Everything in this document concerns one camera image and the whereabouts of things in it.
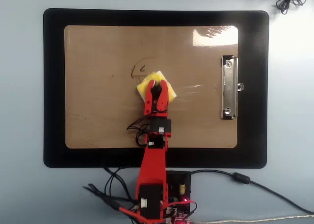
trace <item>black border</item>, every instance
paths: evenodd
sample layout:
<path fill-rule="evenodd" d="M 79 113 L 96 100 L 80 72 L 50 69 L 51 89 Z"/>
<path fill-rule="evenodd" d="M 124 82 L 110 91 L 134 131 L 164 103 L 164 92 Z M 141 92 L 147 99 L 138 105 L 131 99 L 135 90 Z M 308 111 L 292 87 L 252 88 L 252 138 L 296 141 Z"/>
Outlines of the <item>black border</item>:
<path fill-rule="evenodd" d="M 262 168 L 266 164 L 269 15 L 264 11 L 129 11 L 47 9 L 44 12 L 44 163 L 48 167 L 140 167 L 143 149 L 69 149 L 65 145 L 64 28 L 67 25 L 238 28 L 238 145 L 234 149 L 169 148 L 167 167 Z"/>

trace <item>circuit board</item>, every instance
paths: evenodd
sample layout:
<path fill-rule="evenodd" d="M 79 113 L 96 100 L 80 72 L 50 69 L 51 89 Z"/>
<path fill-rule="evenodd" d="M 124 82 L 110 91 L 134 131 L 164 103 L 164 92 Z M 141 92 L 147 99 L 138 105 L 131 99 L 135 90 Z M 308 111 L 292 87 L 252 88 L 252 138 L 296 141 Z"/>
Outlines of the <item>circuit board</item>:
<path fill-rule="evenodd" d="M 190 199 L 191 194 L 191 177 L 186 175 L 186 171 L 167 171 L 168 183 L 168 203 L 186 201 Z M 166 210 L 164 223 L 176 223 L 176 219 L 180 219 L 190 212 L 190 204 L 179 204 L 176 207 L 169 207 Z"/>

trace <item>blue surface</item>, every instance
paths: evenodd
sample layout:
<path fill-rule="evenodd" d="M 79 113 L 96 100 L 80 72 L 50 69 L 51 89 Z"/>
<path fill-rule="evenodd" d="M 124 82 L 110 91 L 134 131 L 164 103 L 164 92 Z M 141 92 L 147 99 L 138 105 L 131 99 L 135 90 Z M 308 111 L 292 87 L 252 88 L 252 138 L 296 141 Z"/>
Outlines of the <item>blue surface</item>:
<path fill-rule="evenodd" d="M 50 7 L 144 10 L 265 10 L 270 15 L 268 163 L 237 170 L 314 210 L 314 0 L 278 14 L 276 0 L 0 0 L 0 223 L 130 224 L 81 186 L 103 187 L 102 169 L 43 163 L 43 12 Z M 138 169 L 121 172 L 131 191 Z M 122 192 L 119 185 L 115 190 Z M 302 214 L 278 198 L 218 174 L 192 178 L 195 220 Z M 314 223 L 290 220 L 275 223 Z"/>

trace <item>black wire bundle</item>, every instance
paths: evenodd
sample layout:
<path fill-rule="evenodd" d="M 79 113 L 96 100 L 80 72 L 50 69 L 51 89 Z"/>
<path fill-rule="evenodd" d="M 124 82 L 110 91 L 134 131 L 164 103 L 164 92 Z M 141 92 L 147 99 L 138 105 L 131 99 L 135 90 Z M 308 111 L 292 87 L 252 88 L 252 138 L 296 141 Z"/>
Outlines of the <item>black wire bundle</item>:
<path fill-rule="evenodd" d="M 137 120 L 135 120 L 132 124 L 130 124 L 128 127 L 127 127 L 127 130 L 130 130 L 130 129 L 134 129 L 134 130 L 137 130 L 137 134 L 136 134 L 136 137 L 135 137 L 135 142 L 136 144 L 139 146 L 139 147 L 146 147 L 146 143 L 143 143 L 141 144 L 139 142 L 139 138 L 140 136 L 142 135 L 145 135 L 146 133 L 148 133 L 148 127 L 150 126 L 150 124 L 143 124 L 142 126 L 140 127 L 137 127 L 135 126 L 136 124 L 142 122 L 143 120 L 147 119 L 149 116 L 153 115 L 153 113 L 150 113 L 148 115 L 145 115 Z"/>
<path fill-rule="evenodd" d="M 301 0 L 278 0 L 276 2 L 276 7 L 281 11 L 282 14 L 287 14 L 288 9 L 290 8 L 290 3 L 293 3 L 296 6 L 302 6 L 306 0 L 301 1 Z"/>
<path fill-rule="evenodd" d="M 106 185 L 105 185 L 105 190 L 104 192 L 101 192 L 100 190 L 98 190 L 93 184 L 88 184 L 88 187 L 83 186 L 84 189 L 86 189 L 87 191 L 93 193 L 95 196 L 99 197 L 102 201 L 104 201 L 107 205 L 109 205 L 110 207 L 112 207 L 114 210 L 116 210 L 116 208 L 112 205 L 112 200 L 114 201 L 122 201 L 122 202 L 132 202 L 133 206 L 131 208 L 129 208 L 129 210 L 133 211 L 134 207 L 136 205 L 138 205 L 138 202 L 134 199 L 132 199 L 128 187 L 125 183 L 125 181 L 117 174 L 118 171 L 120 171 L 121 169 L 126 169 L 129 168 L 130 166 L 125 166 L 125 167 L 120 167 L 118 168 L 115 172 L 111 171 L 109 168 L 104 167 L 104 170 L 106 172 L 108 172 L 109 174 L 111 174 L 111 177 L 108 179 Z M 127 195 L 128 198 L 123 198 L 123 197 L 117 197 L 117 196 L 113 196 L 111 194 L 111 186 L 112 186 L 112 182 L 113 179 L 116 178 L 122 185 L 123 189 L 125 190 L 125 193 Z M 107 185 L 109 184 L 109 195 L 107 195 L 106 190 L 107 190 Z M 132 221 L 132 223 L 136 223 L 136 224 L 140 224 L 140 222 L 132 217 L 129 217 Z"/>

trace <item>plastic sheet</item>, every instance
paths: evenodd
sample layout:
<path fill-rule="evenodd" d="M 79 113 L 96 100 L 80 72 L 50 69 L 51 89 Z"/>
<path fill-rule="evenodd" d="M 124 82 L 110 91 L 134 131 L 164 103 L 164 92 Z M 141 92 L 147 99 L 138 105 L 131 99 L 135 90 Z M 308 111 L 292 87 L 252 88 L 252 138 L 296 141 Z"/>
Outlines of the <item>plastic sheet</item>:
<path fill-rule="evenodd" d="M 169 147 L 235 147 L 237 120 L 220 118 L 223 55 L 237 56 L 234 26 L 67 26 L 67 147 L 136 147 L 126 131 L 144 114 L 136 86 L 156 71 L 177 94 Z"/>

